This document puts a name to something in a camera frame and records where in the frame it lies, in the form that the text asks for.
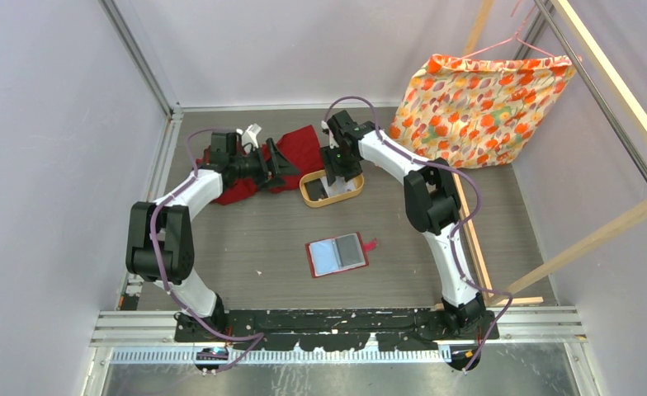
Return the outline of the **white VIP card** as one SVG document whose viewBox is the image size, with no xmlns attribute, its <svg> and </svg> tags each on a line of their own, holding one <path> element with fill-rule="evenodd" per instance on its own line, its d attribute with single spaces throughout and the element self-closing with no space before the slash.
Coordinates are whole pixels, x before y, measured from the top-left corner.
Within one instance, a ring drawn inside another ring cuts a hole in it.
<svg viewBox="0 0 647 396">
<path fill-rule="evenodd" d="M 328 198 L 335 198 L 356 190 L 354 180 L 346 181 L 343 177 L 336 177 L 332 184 L 328 184 L 327 180 L 323 181 L 323 187 L 326 191 Z"/>
</svg>

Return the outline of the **yellow oval tray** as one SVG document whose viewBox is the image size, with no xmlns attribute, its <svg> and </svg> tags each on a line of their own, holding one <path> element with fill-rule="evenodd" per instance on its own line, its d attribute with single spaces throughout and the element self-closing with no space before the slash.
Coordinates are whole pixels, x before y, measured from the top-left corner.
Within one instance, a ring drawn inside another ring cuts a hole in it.
<svg viewBox="0 0 647 396">
<path fill-rule="evenodd" d="M 356 176 L 356 177 L 354 177 L 352 179 L 352 180 L 355 181 L 355 184 L 356 184 L 356 187 L 357 187 L 355 191 L 344 194 L 342 196 L 335 197 L 335 198 L 327 198 L 327 199 L 324 199 L 324 200 L 313 202 L 313 201 L 308 200 L 307 192 L 305 190 L 305 183 L 309 182 L 309 181 L 312 181 L 312 180 L 315 180 L 315 179 L 321 179 L 322 182 L 324 183 L 325 171 L 320 170 L 320 171 L 317 171 L 317 172 L 308 173 L 308 174 L 302 176 L 302 178 L 300 179 L 300 182 L 299 182 L 300 193 L 301 193 L 301 195 L 302 195 L 302 197 L 304 199 L 304 202 L 308 207 L 311 207 L 311 208 L 320 208 L 320 207 L 324 207 L 326 205 L 332 205 L 332 204 L 341 202 L 343 200 L 348 200 L 348 199 L 354 198 L 356 196 L 359 196 L 361 194 L 361 192 L 362 192 L 362 189 L 363 189 L 363 186 L 364 186 L 364 181 L 365 181 L 363 175 L 360 174 L 360 175 L 358 175 L 358 176 Z"/>
</svg>

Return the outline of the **red card holder wallet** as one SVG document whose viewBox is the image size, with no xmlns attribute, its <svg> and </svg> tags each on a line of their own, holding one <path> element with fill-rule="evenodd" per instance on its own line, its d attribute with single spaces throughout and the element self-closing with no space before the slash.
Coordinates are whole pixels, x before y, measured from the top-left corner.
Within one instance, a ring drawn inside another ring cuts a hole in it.
<svg viewBox="0 0 647 396">
<path fill-rule="evenodd" d="M 319 278 L 369 266 L 368 253 L 377 244 L 376 238 L 364 242 L 360 233 L 306 243 L 310 274 Z"/>
</svg>

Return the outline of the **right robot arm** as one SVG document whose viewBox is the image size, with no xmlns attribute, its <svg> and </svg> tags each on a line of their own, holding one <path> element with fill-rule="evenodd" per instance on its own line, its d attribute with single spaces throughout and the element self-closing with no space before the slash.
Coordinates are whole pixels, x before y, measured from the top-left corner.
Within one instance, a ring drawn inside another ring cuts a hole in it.
<svg viewBox="0 0 647 396">
<path fill-rule="evenodd" d="M 266 142 L 266 158 L 275 164 L 271 176 L 302 178 L 302 166 L 295 156 L 315 160 L 332 185 L 348 182 L 362 173 L 361 164 L 370 162 L 401 183 L 406 217 L 431 248 L 442 282 L 442 307 L 447 332 L 455 338 L 468 337 L 486 313 L 482 288 L 469 273 L 458 236 L 460 194 L 454 175 L 459 172 L 443 159 L 428 160 L 395 143 L 374 121 L 355 122 L 347 111 L 339 111 L 323 122 L 329 142 L 310 150 L 295 148 L 285 153 L 279 144 Z"/>
</svg>

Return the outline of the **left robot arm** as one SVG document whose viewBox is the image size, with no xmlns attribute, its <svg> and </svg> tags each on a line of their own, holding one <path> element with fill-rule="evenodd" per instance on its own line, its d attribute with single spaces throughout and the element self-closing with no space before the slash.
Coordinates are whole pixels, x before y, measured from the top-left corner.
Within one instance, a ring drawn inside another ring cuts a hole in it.
<svg viewBox="0 0 647 396">
<path fill-rule="evenodd" d="M 138 201 L 130 209 L 126 269 L 160 287 L 192 317 L 195 330 L 208 342 L 225 335 L 227 317 L 219 295 L 197 274 L 192 220 L 236 182 L 256 188 L 285 184 L 298 168 L 272 139 L 257 144 L 257 132 L 211 130 L 202 161 L 191 162 L 187 178 L 165 196 Z"/>
</svg>

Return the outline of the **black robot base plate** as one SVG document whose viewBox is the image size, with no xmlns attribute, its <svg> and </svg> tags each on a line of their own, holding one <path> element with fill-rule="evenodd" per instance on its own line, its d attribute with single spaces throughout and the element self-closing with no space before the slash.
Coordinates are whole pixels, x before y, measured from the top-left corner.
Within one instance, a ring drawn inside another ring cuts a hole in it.
<svg viewBox="0 0 647 396">
<path fill-rule="evenodd" d="M 326 352 L 360 351 L 369 342 L 391 351 L 430 351 L 439 341 L 474 344 L 498 338 L 495 328 L 487 334 L 494 312 L 482 313 L 465 327 L 451 321 L 449 314 L 430 308 L 411 309 L 245 309 L 223 315 L 216 328 L 230 337 L 261 333 L 256 351 Z"/>
</svg>

